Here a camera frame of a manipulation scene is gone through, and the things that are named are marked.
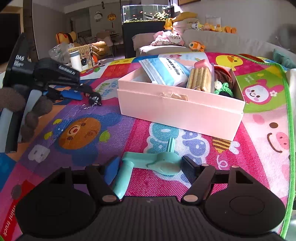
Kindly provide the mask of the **brown gloved left hand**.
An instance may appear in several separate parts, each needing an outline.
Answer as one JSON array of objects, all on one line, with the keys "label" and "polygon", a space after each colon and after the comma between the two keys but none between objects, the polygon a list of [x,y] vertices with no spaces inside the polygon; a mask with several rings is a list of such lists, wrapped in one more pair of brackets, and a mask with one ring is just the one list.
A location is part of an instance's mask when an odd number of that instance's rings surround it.
[{"label": "brown gloved left hand", "polygon": [[[23,111],[26,107],[26,99],[15,89],[10,87],[1,88],[1,110],[4,108],[11,112]],[[47,99],[46,96],[41,96],[31,111],[25,117],[25,122],[21,127],[22,142],[29,142],[39,124],[39,117],[51,112],[53,102]],[[7,117],[1,118],[1,144],[5,145],[9,132],[9,124]]]}]

